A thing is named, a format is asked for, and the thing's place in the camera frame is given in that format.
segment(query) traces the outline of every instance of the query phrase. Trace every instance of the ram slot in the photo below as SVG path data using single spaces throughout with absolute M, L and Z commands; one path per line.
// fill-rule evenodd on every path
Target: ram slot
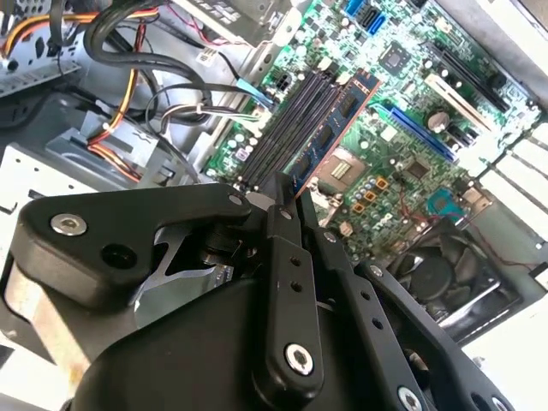
M 272 165 L 285 153 L 288 144 L 294 139 L 300 139 L 301 144 L 306 140 L 308 135 L 298 133 L 300 127 L 314 117 L 330 87 L 333 87 L 330 78 L 313 74 L 312 80 L 292 97 L 292 101 L 284 108 L 284 113 L 271 120 L 273 128 L 263 136 L 253 163 L 242 174 L 244 183 L 250 187 L 258 185 L 265 176 L 276 171 Z
M 447 84 L 439 75 L 430 74 L 425 83 L 445 101 L 451 104 L 459 113 L 467 118 L 474 126 L 487 133 L 493 133 L 497 127 L 493 122 L 483 117 L 472 105 Z
M 508 103 L 492 91 L 489 86 L 484 84 L 484 82 L 475 73 L 470 71 L 457 56 L 446 50 L 443 46 L 438 46 L 434 43 L 427 43 L 426 46 L 432 50 L 436 57 L 439 58 L 448 69 L 452 69 L 457 76 L 469 83 L 478 94 L 493 104 L 497 110 L 500 110 L 503 113 L 509 110 L 510 106 Z
M 271 171 L 268 174 L 264 173 L 259 178 L 259 180 L 255 183 L 256 185 L 261 187 L 268 181 L 274 171 L 284 170 L 288 166 L 290 161 L 295 157 L 295 153 L 302 148 L 305 140 L 312 135 L 320 122 L 325 118 L 327 111 L 336 100 L 339 92 L 340 89 L 335 86 L 332 86 L 329 91 L 325 92 L 325 95 L 322 96 L 324 99 L 320 101 L 319 107 L 312 109 L 312 117 L 308 121 L 303 122 L 299 129 L 295 131 L 295 137 L 283 151 L 283 155 L 272 167 L 270 167 Z
M 289 170 L 296 195 L 301 195 L 315 171 L 335 150 L 380 84 L 379 79 L 360 69 L 337 96 L 316 133 Z
M 265 158 L 269 155 L 269 151 L 277 143 L 272 139 L 272 135 L 275 135 L 282 127 L 281 125 L 286 123 L 290 117 L 299 113 L 295 108 L 302 104 L 303 101 L 306 101 L 307 97 L 311 92 L 314 92 L 314 87 L 318 86 L 320 81 L 321 77 L 319 74 L 314 72 L 308 73 L 295 93 L 289 97 L 289 101 L 283 107 L 282 112 L 269 121 L 270 128 L 260 139 L 259 144 L 251 154 L 250 159 L 248 159 L 246 166 L 242 171 L 241 177 L 243 180 L 246 181 L 248 177 L 252 176 L 257 168 L 261 166 L 261 163 L 264 162 Z

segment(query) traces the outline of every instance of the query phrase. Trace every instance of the silver metal part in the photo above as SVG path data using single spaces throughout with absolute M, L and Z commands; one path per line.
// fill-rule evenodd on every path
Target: silver metal part
M 290 344 L 285 349 L 285 360 L 291 369 L 300 375 L 310 375 L 314 368 L 312 356 L 299 344 Z
M 400 397 L 400 401 L 403 407 L 407 411 L 422 411 L 422 405 L 419 398 L 407 387 L 400 387 L 397 391 L 397 395 Z
M 504 403 L 495 396 L 492 398 L 492 400 L 493 404 L 495 404 L 495 407 L 497 407 L 497 411 L 509 411 L 508 407 L 506 407 Z
M 371 272 L 373 274 L 375 274 L 377 277 L 382 277 L 383 276 L 383 271 L 378 268 L 376 265 L 371 265 Z
M 176 0 L 190 14 L 231 42 L 286 45 L 301 25 L 291 0 Z
M 75 214 L 57 214 L 50 222 L 56 233 L 73 237 L 82 235 L 87 231 L 86 221 Z
M 232 201 L 237 206 L 241 206 L 241 204 L 242 204 L 240 197 L 238 197 L 236 195 L 232 195 L 232 194 L 229 195 L 229 200 Z
M 336 242 L 337 241 L 337 238 L 333 235 L 333 233 L 330 233 L 329 231 L 324 232 L 324 237 L 329 242 Z
M 137 330 L 134 309 L 99 315 L 44 289 L 13 265 L 5 292 L 9 307 L 38 333 L 75 388 L 90 364 L 112 343 Z
M 291 217 L 291 214 L 289 213 L 289 211 L 284 210 L 284 209 L 280 210 L 280 214 L 282 214 L 283 218 L 286 218 L 288 220 L 293 218 L 293 217 Z

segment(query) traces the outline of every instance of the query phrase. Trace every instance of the cpu fan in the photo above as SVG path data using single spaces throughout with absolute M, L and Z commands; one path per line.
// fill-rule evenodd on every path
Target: cpu fan
M 388 269 L 442 326 L 478 309 L 500 285 L 481 248 L 453 224 L 424 234 Z

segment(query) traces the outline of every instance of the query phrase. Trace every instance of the screw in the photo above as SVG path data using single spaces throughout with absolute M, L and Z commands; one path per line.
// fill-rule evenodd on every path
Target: screw
M 56 233 L 73 237 L 87 231 L 87 224 L 82 217 L 74 214 L 58 214 L 51 219 L 51 227 Z
M 333 235 L 333 233 L 330 233 L 329 231 L 325 231 L 324 232 L 324 237 L 327 239 L 327 241 L 329 242 L 336 242 L 337 239 L 336 237 Z
M 407 411 L 422 411 L 419 398 L 409 388 L 400 387 L 397 396 L 400 397 L 400 401 Z
M 280 214 L 282 214 L 283 218 L 287 218 L 288 220 L 292 218 L 291 214 L 289 214 L 289 212 L 287 210 L 284 210 L 283 208 L 280 210 Z
M 508 407 L 506 407 L 504 403 L 495 396 L 493 397 L 493 404 L 495 404 L 495 407 L 497 407 L 497 411 L 509 411 Z
M 375 274 L 377 277 L 383 276 L 383 271 L 376 265 L 370 265 L 369 268 L 371 268 L 372 273 Z
M 291 369 L 300 375 L 310 375 L 314 361 L 306 348 L 299 344 L 290 344 L 285 349 L 285 360 Z
M 237 195 L 233 195 L 233 194 L 229 195 L 229 200 L 232 201 L 237 206 L 241 206 L 243 204 L 241 202 L 241 198 L 238 197 Z

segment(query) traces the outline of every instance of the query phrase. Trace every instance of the black pcie slot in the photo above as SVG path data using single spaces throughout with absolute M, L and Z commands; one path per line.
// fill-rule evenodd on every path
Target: black pcie slot
M 301 129 L 297 130 L 295 137 L 289 142 L 285 150 L 283 150 L 283 155 L 276 161 L 274 166 L 270 168 L 269 173 L 262 176 L 262 178 L 255 183 L 256 185 L 262 187 L 268 181 L 272 173 L 284 170 L 289 165 L 291 160 L 295 157 L 295 154 L 307 141 L 308 137 L 312 135 L 314 130 L 318 128 L 318 125 L 325 118 L 329 108 L 337 99 L 339 92 L 340 89 L 335 86 L 332 86 L 329 91 L 325 92 L 326 96 L 322 96 L 324 99 L 321 100 L 320 106 L 318 108 L 313 108 L 313 117 L 310 118 L 309 121 L 302 123 Z
M 451 51 L 446 50 L 442 46 L 434 43 L 427 44 L 428 48 L 446 65 L 449 69 L 453 69 L 458 76 L 468 82 L 479 94 L 486 98 L 493 106 L 502 112 L 509 110 L 510 106 L 494 91 L 492 91 L 484 82 L 472 71 L 461 63 Z
M 271 119 L 271 122 L 275 122 L 275 124 L 263 135 L 257 148 L 247 161 L 246 166 L 241 173 L 243 181 L 247 181 L 249 176 L 252 176 L 256 172 L 257 168 L 260 167 L 261 163 L 265 160 L 265 157 L 269 155 L 271 149 L 276 145 L 277 141 L 272 139 L 272 135 L 278 132 L 288 118 L 299 114 L 299 111 L 295 110 L 295 107 L 309 97 L 310 92 L 314 90 L 314 87 L 316 87 L 320 81 L 321 78 L 319 74 L 314 72 L 307 74 L 305 80 L 289 98 L 288 104 L 283 108 L 283 113 L 280 116 Z

